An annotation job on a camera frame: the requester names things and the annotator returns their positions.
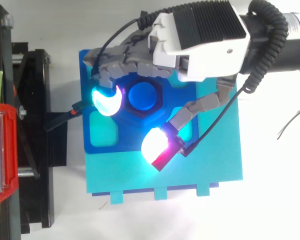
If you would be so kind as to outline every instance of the cyan light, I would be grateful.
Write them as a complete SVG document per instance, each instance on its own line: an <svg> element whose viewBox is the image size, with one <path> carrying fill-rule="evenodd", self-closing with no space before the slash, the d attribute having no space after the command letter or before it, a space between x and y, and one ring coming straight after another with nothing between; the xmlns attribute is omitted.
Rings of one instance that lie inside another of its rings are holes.
<svg viewBox="0 0 300 240"><path fill-rule="evenodd" d="M116 86L116 93L114 96L105 96L96 88L92 90L91 94L94 106L102 115L112 116L119 111L122 102L122 93L118 86Z"/></svg>
<svg viewBox="0 0 300 240"><path fill-rule="evenodd" d="M152 164L168 146L166 134L159 127L152 128L143 139L141 153L144 159Z"/></svg>

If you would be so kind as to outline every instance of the white table surface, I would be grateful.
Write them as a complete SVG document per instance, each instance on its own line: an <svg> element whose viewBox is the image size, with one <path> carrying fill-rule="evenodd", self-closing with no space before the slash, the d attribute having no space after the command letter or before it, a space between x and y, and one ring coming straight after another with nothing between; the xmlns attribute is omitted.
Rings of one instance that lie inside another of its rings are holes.
<svg viewBox="0 0 300 240"><path fill-rule="evenodd" d="M232 0L245 14L249 0ZM283 13L300 12L300 0L271 1ZM81 99L78 52L100 47L140 11L181 0L0 0L15 19L13 42L45 49L51 110L65 112ZM130 27L112 46L119 44ZM239 76L242 85L247 76ZM300 73L268 74L252 95L239 97L243 181L222 182L209 197L195 190L109 196L86 194L82 118L68 123L67 167L53 169L55 222L30 226L23 240L300 240L300 116L281 140L278 131L300 110Z"/></svg>

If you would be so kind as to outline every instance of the black heat sink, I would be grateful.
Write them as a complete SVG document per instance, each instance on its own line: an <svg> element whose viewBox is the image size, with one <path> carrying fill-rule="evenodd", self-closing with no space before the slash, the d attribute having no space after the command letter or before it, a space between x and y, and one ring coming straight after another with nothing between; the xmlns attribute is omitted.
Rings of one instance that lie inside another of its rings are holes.
<svg viewBox="0 0 300 240"><path fill-rule="evenodd" d="M201 1L173 12L173 17L182 50L198 44L246 37L229 1Z"/></svg>

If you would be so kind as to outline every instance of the red container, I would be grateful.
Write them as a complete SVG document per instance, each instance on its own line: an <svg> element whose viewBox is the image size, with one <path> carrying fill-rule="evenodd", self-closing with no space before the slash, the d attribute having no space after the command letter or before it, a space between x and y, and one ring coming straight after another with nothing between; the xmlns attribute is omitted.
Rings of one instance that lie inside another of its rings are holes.
<svg viewBox="0 0 300 240"><path fill-rule="evenodd" d="M0 104L0 202L19 186L17 155L17 111Z"/></svg>

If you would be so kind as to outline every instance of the black wire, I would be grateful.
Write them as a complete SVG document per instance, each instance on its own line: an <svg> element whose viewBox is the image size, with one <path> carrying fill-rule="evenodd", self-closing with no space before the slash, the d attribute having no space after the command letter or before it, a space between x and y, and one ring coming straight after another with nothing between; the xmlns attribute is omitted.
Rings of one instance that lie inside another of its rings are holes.
<svg viewBox="0 0 300 240"><path fill-rule="evenodd" d="M222 112L219 114L219 116L214 120L214 122L210 125L210 127L204 132L204 134L194 143L192 143L190 146L188 146L184 152L183 155L187 157L197 146L198 144L211 132L211 130L217 125L217 123L221 120L221 118L225 115L227 110L230 108L232 103L238 98L238 96L244 91L245 87L243 86L240 88L235 95L230 99L230 101L227 103L227 105L224 107Z"/></svg>
<svg viewBox="0 0 300 240"><path fill-rule="evenodd" d="M281 135L284 133L284 131L286 130L286 128L289 126L289 124L300 115L300 111L298 111L296 113L296 115L294 115L293 118L290 119L290 121L288 121L288 123L282 128L280 135L278 136L277 140L279 140L281 138Z"/></svg>
<svg viewBox="0 0 300 240"><path fill-rule="evenodd" d="M92 73L91 75L95 75L99 73L99 61L101 59L102 54L104 53L104 51L106 50L107 46L120 34L122 33L125 29L127 29L128 27L130 27L132 24L136 23L138 21L137 18L131 20L130 22L128 22L126 25L124 25L123 27L121 27L118 31L116 31L115 34L112 35L112 37L109 38L108 41L105 42L105 44L103 45L103 47L101 48L101 50L99 51L98 55L96 56L95 62L93 64L93 69L92 69Z"/></svg>
<svg viewBox="0 0 300 240"><path fill-rule="evenodd" d="M105 49L107 48L107 46L121 33L123 32L125 29L127 29L129 26L131 26L132 24L137 22L137 18L131 20L130 22L128 22L126 25L124 25L123 27L121 27L118 31L116 31L115 34L112 35L112 37L109 38L108 41L106 41L106 43L103 45L103 47L101 48L101 50L99 51L98 55L96 56L95 62L93 64L93 69L92 71L95 71L92 73L92 75L95 75L97 73L99 73L99 61L100 58L102 56L102 54L104 53ZM76 112L75 114L73 114L72 110L65 112L64 114L52 119L51 121L47 122L47 124L44 125L44 129L46 132L49 132L57 127L59 127L60 125L68 122L71 119L74 119L76 117L79 117L82 115L82 110L89 107L90 104L86 104L86 105L82 105L81 108L79 109L78 112Z"/></svg>

